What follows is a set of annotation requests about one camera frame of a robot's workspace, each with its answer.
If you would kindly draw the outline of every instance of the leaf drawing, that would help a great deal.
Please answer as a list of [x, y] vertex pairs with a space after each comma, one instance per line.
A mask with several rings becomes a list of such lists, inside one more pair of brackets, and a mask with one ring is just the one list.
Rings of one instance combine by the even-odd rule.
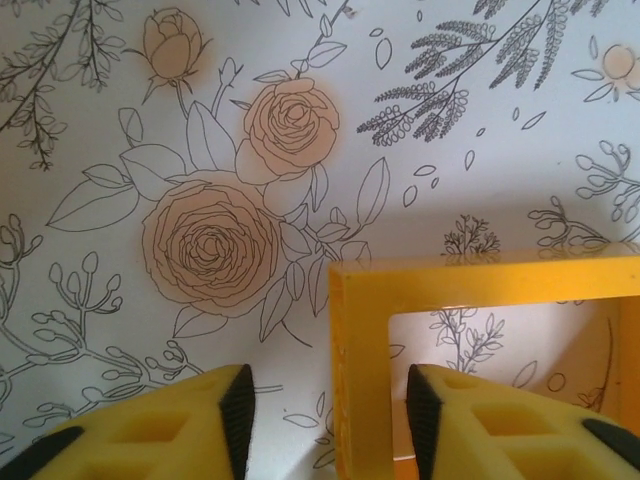
[[367, 172], [358, 192], [358, 223], [371, 225], [382, 212], [389, 194], [390, 173], [387, 160], [382, 157]]
[[86, 232], [108, 227], [128, 217], [138, 206], [133, 185], [103, 187], [85, 180], [60, 202], [47, 226], [65, 232]]
[[535, 115], [534, 117], [531, 117], [529, 120], [527, 120], [525, 122], [525, 124], [522, 126], [522, 130], [530, 130], [533, 127], [535, 127], [538, 123], [540, 123], [540, 121], [544, 118], [544, 116], [547, 114], [546, 111], [544, 112], [540, 112], [539, 114]]
[[340, 42], [322, 42], [309, 52], [309, 66], [322, 68], [333, 62], [345, 51], [347, 46]]
[[320, 18], [320, 32], [325, 38], [329, 38], [333, 34], [333, 25], [326, 14]]
[[606, 97], [611, 93], [611, 91], [613, 90], [613, 87], [614, 87], [613, 82], [605, 83], [604, 85], [602, 85], [601, 87], [597, 88], [596, 90], [591, 92], [589, 95], [587, 95], [587, 97], [584, 99], [584, 102], [589, 103], [589, 102], [602, 100], [604, 97]]
[[392, 359], [399, 357], [404, 352], [404, 349], [407, 348], [405, 345], [389, 345], [389, 347], [391, 348]]
[[313, 315], [316, 317], [329, 300], [329, 282], [326, 278], [328, 264], [329, 259], [321, 255], [311, 264], [309, 269], [309, 299]]
[[267, 293], [260, 315], [260, 342], [264, 342], [289, 313], [293, 299], [285, 288], [285, 279], [278, 280]]
[[598, 40], [596, 40], [595, 35], [591, 35], [589, 40], [589, 55], [591, 55], [592, 60], [598, 59]]
[[592, 82], [598, 82], [600, 80], [604, 80], [604, 75], [602, 74], [602, 72], [599, 72], [598, 70], [593, 70], [591, 68], [587, 68], [584, 70], [576, 70], [574, 72], [571, 72], [571, 75], [573, 75], [574, 77], [581, 78], [583, 80], [590, 80]]
[[331, 465], [335, 461], [336, 461], [336, 451], [335, 449], [332, 448], [331, 450], [326, 451], [325, 453], [320, 455], [320, 457], [318, 457], [318, 459], [313, 464], [313, 468], [315, 470], [319, 470], [328, 465]]
[[189, 109], [187, 146], [196, 169], [235, 172], [236, 147], [233, 140], [207, 107], [199, 102], [194, 102]]
[[118, 119], [120, 127], [127, 137], [129, 145], [133, 147], [133, 143], [140, 143], [144, 139], [144, 128], [140, 114], [135, 108], [126, 107], [118, 110]]
[[289, 423], [293, 423], [294, 425], [301, 428], [315, 428], [320, 425], [320, 423], [318, 423], [315, 418], [310, 417], [309, 415], [303, 415], [301, 413], [292, 413], [291, 415], [286, 415], [284, 417], [284, 420]]
[[253, 80], [260, 83], [282, 83], [291, 80], [291, 77], [285, 70], [274, 70], [272, 72], [263, 73]]
[[393, 56], [393, 45], [391, 44], [391, 40], [387, 37], [383, 38], [376, 45], [376, 65], [380, 70], [384, 70], [384, 68], [391, 61], [391, 57]]
[[429, 175], [435, 173], [436, 167], [433, 165], [423, 165], [418, 170], [416, 170], [413, 175], [415, 177], [428, 177]]
[[228, 321], [226, 317], [205, 313], [189, 305], [176, 316], [173, 338], [193, 338], [215, 333], [224, 328]]
[[415, 185], [411, 185], [404, 191], [404, 195], [402, 196], [402, 204], [404, 208], [410, 207], [413, 205], [413, 202], [418, 198], [418, 187]]
[[313, 167], [312, 173], [311, 208], [317, 212], [329, 192], [329, 176], [321, 164]]
[[320, 394], [320, 397], [318, 398], [318, 402], [316, 403], [316, 414], [318, 414], [319, 418], [322, 418], [322, 416], [324, 415], [325, 400], [326, 394], [325, 392], [322, 392]]
[[296, 301], [300, 300], [305, 286], [305, 274], [298, 262], [289, 264], [285, 278], [289, 295]]
[[468, 172], [476, 159], [476, 152], [469, 150], [464, 157], [464, 169]]
[[106, 165], [104, 163], [94, 165], [87, 168], [82, 173], [84, 173], [84, 176], [93, 183], [96, 183], [101, 187], [120, 188], [126, 185], [131, 185], [131, 180], [125, 178], [120, 170], [113, 165]]
[[533, 360], [532, 362], [527, 363], [522, 369], [518, 372], [516, 377], [511, 382], [511, 386], [515, 388], [524, 388], [526, 387], [531, 380], [536, 376], [536, 371], [538, 370], [538, 361]]
[[342, 260], [371, 261], [371, 250], [367, 242], [347, 242], [340, 248]]

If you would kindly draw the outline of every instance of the berry branch drawing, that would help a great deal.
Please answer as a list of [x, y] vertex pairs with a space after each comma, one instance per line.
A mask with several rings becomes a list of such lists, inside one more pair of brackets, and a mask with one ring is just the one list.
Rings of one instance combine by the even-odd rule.
[[[79, 271], [65, 274], [59, 263], [51, 265], [49, 280], [67, 309], [34, 313], [31, 316], [32, 328], [35, 328], [32, 336], [26, 338], [16, 333], [10, 320], [20, 287], [21, 263], [42, 244], [42, 236], [27, 242], [20, 219], [11, 215], [8, 224], [0, 227], [0, 240], [9, 251], [0, 259], [0, 340], [7, 341], [23, 356], [22, 363], [11, 368], [0, 365], [0, 411], [10, 406], [12, 398], [19, 403], [19, 395], [12, 397], [12, 393], [19, 388], [17, 381], [20, 377], [30, 370], [52, 366], [62, 368], [82, 359], [97, 362], [103, 367], [101, 380], [96, 382], [99, 385], [81, 388], [81, 399], [68, 403], [42, 402], [32, 416], [23, 420], [23, 426], [34, 431], [43, 427], [49, 429], [52, 426], [50, 422], [60, 423], [105, 404], [186, 378], [185, 375], [203, 373], [203, 368], [195, 365], [175, 340], [166, 342], [164, 360], [152, 356], [139, 359], [115, 345], [107, 346], [104, 351], [92, 345], [87, 323], [94, 321], [95, 317], [117, 313], [123, 303], [122, 297], [117, 295], [122, 283], [119, 274], [112, 275], [104, 286], [97, 286], [100, 260], [96, 252], [90, 252], [83, 258]], [[259, 387], [256, 393], [273, 393], [282, 389], [281, 385]], [[13, 449], [9, 443], [13, 439], [12, 435], [0, 433], [0, 455]]]
[[[479, 0], [473, 14], [484, 12], [485, 20], [489, 20], [506, 3]], [[405, 73], [412, 74], [419, 83], [392, 88], [375, 98], [376, 103], [397, 100], [411, 103], [385, 107], [362, 123], [357, 132], [372, 132], [376, 146], [391, 146], [412, 130], [414, 138], [423, 138], [425, 142], [444, 138], [467, 111], [469, 91], [463, 88], [463, 80], [495, 50], [495, 61], [502, 69], [489, 88], [498, 87], [513, 75], [516, 87], [522, 87], [542, 58], [534, 84], [534, 88], [539, 89], [551, 73], [569, 18], [589, 2], [576, 0], [571, 6], [569, 3], [568, 0], [536, 0], [501, 34], [495, 25], [487, 22], [440, 23], [436, 27], [438, 32], [411, 44], [412, 49], [421, 53], [406, 66]], [[606, 1], [594, 2], [592, 15], [600, 14], [605, 4]], [[541, 49], [537, 44], [543, 28], [546, 38]]]
[[547, 255], [561, 255], [558, 247], [582, 246], [597, 250], [613, 241], [632, 242], [640, 235], [640, 223], [637, 222], [640, 212], [640, 180], [629, 174], [631, 149], [624, 143], [616, 146], [607, 140], [601, 140], [599, 147], [604, 154], [602, 160], [584, 154], [575, 157], [578, 168], [589, 172], [587, 185], [578, 187], [575, 193], [583, 200], [608, 196], [611, 202], [611, 222], [622, 223], [631, 228], [626, 228], [625, 234], [619, 238], [606, 235], [585, 222], [571, 219], [560, 199], [552, 196], [553, 209], [532, 210], [528, 215], [536, 222], [538, 230], [549, 232], [538, 240], [538, 245], [545, 247]]
[[[0, 102], [11, 107], [8, 117], [0, 119], [0, 134], [9, 129], [22, 131], [24, 140], [18, 147], [29, 149], [38, 157], [31, 169], [46, 171], [53, 166], [50, 157], [59, 135], [67, 128], [65, 122], [56, 120], [48, 99], [56, 90], [56, 83], [79, 78], [82, 86], [98, 93], [107, 86], [112, 62], [120, 60], [125, 42], [105, 33], [99, 21], [122, 22], [122, 13], [115, 6], [118, 1], [73, 0], [69, 13], [58, 15], [40, 32], [32, 31], [32, 42], [3, 57]], [[10, 3], [18, 17], [25, 2]], [[74, 41], [78, 45], [74, 60], [62, 63], [60, 52], [72, 48], [69, 45]]]

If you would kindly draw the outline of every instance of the branch drawing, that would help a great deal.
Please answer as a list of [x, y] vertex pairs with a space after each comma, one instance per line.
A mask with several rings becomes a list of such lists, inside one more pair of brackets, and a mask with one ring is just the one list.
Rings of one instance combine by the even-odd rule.
[[315, 439], [316, 445], [322, 448], [313, 463], [314, 470], [325, 468], [335, 462], [333, 408], [327, 407], [326, 392], [320, 394], [311, 414], [292, 413], [285, 415], [283, 420], [299, 428], [322, 428], [322, 434]]
[[[505, 0], [479, 0], [474, 15], [486, 9], [485, 19], [488, 20], [505, 3]], [[601, 10], [599, 7], [593, 14], [598, 15]], [[535, 0], [501, 35], [496, 34], [494, 25], [486, 22], [453, 20], [440, 23], [436, 27], [437, 33], [430, 33], [411, 44], [411, 48], [422, 52], [406, 66], [405, 73], [413, 74], [419, 83], [387, 90], [375, 98], [375, 102], [409, 100], [412, 103], [407, 107], [396, 103], [384, 108], [362, 123], [357, 132], [373, 132], [372, 141], [376, 146], [390, 146], [412, 130], [414, 138], [424, 138], [425, 142], [445, 137], [466, 112], [469, 92], [462, 88], [463, 78], [497, 47], [500, 48], [495, 60], [503, 67], [490, 88], [496, 88], [512, 75], [515, 75], [516, 87], [522, 87], [542, 57], [542, 67], [534, 86], [540, 88], [553, 68], [562, 43], [569, 18], [567, 12], [567, 0]], [[545, 26], [547, 35], [541, 52], [534, 45]], [[427, 77], [449, 79], [436, 83], [424, 80]]]
[[[623, 221], [634, 226], [638, 219], [640, 205], [640, 180], [629, 175], [631, 166], [631, 150], [621, 143], [615, 146], [612, 142], [601, 140], [600, 151], [605, 155], [603, 161], [580, 154], [575, 158], [578, 168], [589, 172], [586, 186], [576, 189], [576, 195], [583, 200], [613, 195], [611, 201], [611, 221]], [[550, 235], [538, 240], [538, 245], [547, 247], [549, 255], [559, 255], [556, 247], [582, 246], [590, 249], [601, 249], [615, 241], [584, 222], [571, 220], [560, 199], [551, 197], [553, 209], [532, 210], [529, 218], [535, 220], [536, 228], [549, 231]], [[640, 224], [617, 241], [632, 242], [640, 235]]]
[[[0, 102], [12, 107], [9, 116], [0, 121], [0, 133], [8, 129], [22, 130], [25, 139], [18, 147], [28, 148], [39, 157], [30, 168], [46, 171], [53, 166], [49, 158], [58, 136], [67, 128], [65, 122], [55, 119], [47, 100], [46, 94], [55, 90], [55, 83], [80, 77], [81, 85], [95, 88], [97, 92], [106, 87], [111, 62], [120, 60], [118, 53], [125, 42], [118, 36], [107, 35], [97, 22], [104, 17], [122, 21], [122, 13], [114, 6], [117, 1], [74, 0], [71, 11], [57, 16], [46, 27], [46, 33], [31, 32], [33, 42], [12, 56], [3, 57], [6, 66], [0, 71]], [[11, 4], [18, 16], [19, 7], [15, 5], [19, 4], [13, 1]], [[77, 56], [71, 63], [61, 64], [59, 53], [74, 37], [79, 38]]]
[[[455, 230], [445, 234], [445, 250], [449, 255], [492, 254], [500, 251], [500, 241], [494, 232], [489, 231], [489, 223], [470, 215], [461, 215], [456, 221]], [[489, 314], [484, 331], [468, 325], [478, 313], [477, 308], [454, 308], [431, 312], [437, 320], [429, 329], [438, 330], [436, 347], [451, 345], [455, 347], [455, 359], [447, 360], [449, 368], [463, 373], [478, 373], [477, 364], [493, 357], [503, 347], [498, 341], [504, 335], [504, 320], [495, 321]]]
[[[35, 327], [32, 335], [27, 338], [16, 333], [10, 327], [9, 319], [20, 286], [20, 265], [39, 248], [42, 237], [38, 235], [27, 241], [20, 219], [11, 215], [8, 224], [0, 227], [0, 240], [9, 250], [8, 256], [0, 259], [0, 339], [8, 341], [24, 358], [22, 363], [11, 368], [0, 365], [0, 410], [8, 406], [12, 393], [18, 387], [16, 381], [34, 368], [63, 367], [83, 358], [91, 359], [103, 366], [101, 377], [106, 382], [101, 382], [101, 386], [81, 388], [83, 401], [79, 406], [71, 406], [77, 404], [75, 401], [69, 404], [52, 401], [41, 403], [37, 412], [23, 420], [25, 427], [38, 429], [51, 421], [65, 421], [106, 403], [125, 400], [167, 385], [180, 375], [203, 373], [204, 369], [195, 365], [175, 340], [166, 342], [163, 361], [151, 356], [141, 360], [114, 345], [106, 347], [104, 351], [92, 345], [87, 322], [95, 316], [118, 312], [123, 302], [122, 297], [116, 295], [122, 283], [119, 274], [112, 275], [101, 288], [102, 293], [96, 295], [100, 260], [95, 252], [84, 257], [79, 271], [65, 274], [59, 263], [51, 265], [49, 280], [68, 310], [37, 312], [31, 316]], [[44, 349], [40, 346], [42, 343], [50, 344], [52, 348]], [[256, 393], [274, 393], [282, 389], [282, 385], [257, 387]], [[0, 455], [13, 448], [10, 444], [13, 438], [0, 433]]]

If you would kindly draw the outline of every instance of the rose drawing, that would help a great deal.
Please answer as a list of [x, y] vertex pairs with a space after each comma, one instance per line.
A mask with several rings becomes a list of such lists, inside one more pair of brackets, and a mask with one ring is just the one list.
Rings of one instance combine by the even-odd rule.
[[236, 318], [282, 277], [279, 223], [233, 173], [183, 177], [143, 223], [147, 271], [170, 300]]
[[204, 50], [196, 22], [177, 8], [154, 11], [144, 24], [144, 53], [155, 73], [145, 100], [163, 85], [188, 85], [185, 78], [195, 73], [194, 65]]
[[306, 197], [311, 168], [327, 158], [339, 127], [336, 107], [312, 79], [268, 85], [244, 117], [249, 138], [236, 156], [238, 176], [266, 185], [267, 207], [286, 215]]

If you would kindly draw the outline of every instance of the small leaf drawing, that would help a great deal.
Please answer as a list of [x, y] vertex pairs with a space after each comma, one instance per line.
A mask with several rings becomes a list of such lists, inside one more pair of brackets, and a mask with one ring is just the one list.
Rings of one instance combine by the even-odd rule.
[[249, 102], [243, 102], [242, 100], [230, 100], [236, 107], [241, 108], [242, 110], [249, 110], [251, 108], [251, 104]]
[[3, 443], [9, 443], [14, 438], [15, 437], [13, 435], [9, 435], [8, 433], [0, 432], [0, 445], [2, 445]]
[[87, 168], [84, 172], [84, 176], [91, 180], [93, 183], [106, 188], [120, 188], [126, 185], [131, 185], [131, 182], [124, 178], [120, 170], [113, 165], [107, 165], [101, 163]]
[[404, 345], [389, 345], [390, 349], [391, 349], [391, 358], [396, 358], [399, 357], [400, 354], [402, 352], [404, 352], [404, 349], [407, 348]]
[[378, 65], [378, 68], [384, 70], [389, 65], [392, 56], [393, 45], [391, 45], [391, 40], [385, 37], [376, 45], [376, 65]]
[[302, 428], [316, 428], [320, 425], [315, 418], [301, 413], [292, 413], [291, 415], [285, 416], [283, 420]]
[[589, 40], [589, 55], [593, 60], [598, 59], [598, 41], [595, 35], [591, 35], [591, 40]]
[[320, 397], [318, 397], [318, 401], [316, 402], [316, 413], [320, 418], [322, 418], [322, 415], [324, 415], [325, 397], [326, 397], [325, 392], [322, 392], [320, 394]]
[[476, 152], [469, 150], [464, 157], [464, 169], [468, 172], [476, 159]]
[[[141, 149], [146, 146], [148, 145], [134, 148]], [[142, 156], [138, 155], [138, 153], [140, 152], [129, 150], [121, 154], [120, 158], [140, 195], [147, 200], [157, 202], [165, 193], [171, 190], [174, 185], [156, 173], [154, 170], [155, 165], [152, 167], [147, 166], [148, 164], [152, 165], [152, 162], [148, 161], [149, 159], [146, 153]]]
[[340, 240], [348, 231], [349, 227], [346, 225], [330, 222], [318, 230], [318, 239], [324, 243], [333, 243]]
[[309, 18], [313, 18], [313, 14], [311, 13], [311, 9], [309, 8], [309, 3], [307, 2], [307, 0], [298, 0], [300, 2], [300, 6], [302, 7], [302, 10], [304, 10], [304, 13], [307, 14], [307, 17]]
[[108, 227], [126, 218], [139, 201], [133, 185], [106, 188], [85, 180], [56, 208], [47, 226], [64, 232], [87, 232]]
[[304, 290], [305, 275], [304, 270], [298, 262], [290, 263], [287, 267], [287, 290], [294, 300], [300, 300]]
[[609, 95], [609, 93], [611, 93], [611, 90], [613, 90], [613, 82], [606, 83], [603, 86], [601, 86], [600, 88], [597, 88], [596, 90], [591, 92], [584, 99], [584, 102], [588, 103], [588, 102], [595, 102], [597, 100], [602, 100], [604, 97]]
[[326, 467], [327, 465], [331, 465], [336, 461], [336, 451], [335, 449], [331, 449], [318, 457], [318, 459], [313, 464], [313, 468], [315, 470], [319, 470], [321, 468]]
[[367, 242], [347, 242], [340, 248], [342, 260], [362, 260], [371, 261], [371, 250]]
[[229, 319], [221, 315], [205, 313], [189, 305], [176, 316], [173, 338], [193, 338], [217, 332], [224, 328]]
[[415, 177], [428, 177], [436, 171], [436, 167], [433, 165], [423, 165], [414, 172]]
[[272, 72], [263, 73], [253, 80], [260, 83], [282, 83], [287, 80], [291, 80], [291, 77], [284, 70], [274, 70]]
[[522, 130], [529, 130], [533, 127], [535, 127], [540, 120], [542, 120], [544, 118], [544, 116], [547, 114], [547, 112], [541, 112], [538, 115], [536, 115], [535, 117], [530, 118], [529, 120], [527, 120], [525, 122], [525, 124], [522, 126]]
[[347, 217], [344, 216], [344, 213], [342, 213], [342, 210], [340, 210], [340, 207], [333, 207], [331, 209], [331, 213], [329, 214], [329, 219], [331, 220], [331, 223], [340, 223], [342, 225], [347, 224]]
[[583, 80], [590, 80], [592, 82], [598, 82], [600, 80], [604, 80], [604, 75], [602, 72], [598, 70], [593, 70], [591, 68], [586, 68], [584, 70], [576, 70], [571, 72], [571, 75], [574, 77], [582, 78]]
[[537, 360], [527, 363], [524, 367], [522, 367], [522, 370], [518, 372], [511, 385], [516, 388], [524, 388], [529, 384], [529, 382], [531, 382], [531, 380], [533, 380], [533, 377], [535, 377], [537, 370]]
[[333, 26], [326, 14], [320, 18], [320, 32], [325, 38], [329, 38], [333, 34]]
[[187, 147], [196, 169], [235, 172], [233, 140], [209, 109], [199, 102], [194, 102], [189, 109]]
[[413, 205], [413, 202], [418, 198], [418, 187], [415, 185], [411, 185], [404, 191], [404, 195], [402, 196], [402, 203], [404, 208], [410, 207]]
[[260, 342], [264, 342], [273, 333], [284, 317], [289, 313], [293, 298], [285, 288], [285, 279], [278, 280], [267, 293], [260, 315]]
[[120, 127], [131, 142], [141, 142], [144, 138], [144, 129], [140, 114], [135, 108], [125, 107], [118, 110]]
[[290, 262], [297, 262], [311, 255], [307, 239], [294, 225], [283, 222], [280, 224], [280, 232], [284, 254]]
[[382, 157], [367, 172], [358, 192], [358, 223], [361, 226], [371, 225], [387, 203], [389, 194], [389, 165]]
[[322, 255], [309, 269], [309, 299], [313, 315], [318, 316], [329, 300], [329, 285], [326, 278], [329, 259]]
[[285, 13], [287, 17], [291, 16], [291, 10], [289, 10], [289, 0], [276, 0], [280, 8]]
[[313, 167], [311, 179], [311, 208], [317, 212], [329, 192], [329, 176], [325, 168], [318, 164]]
[[322, 42], [309, 52], [309, 66], [322, 68], [338, 58], [347, 46], [339, 42]]

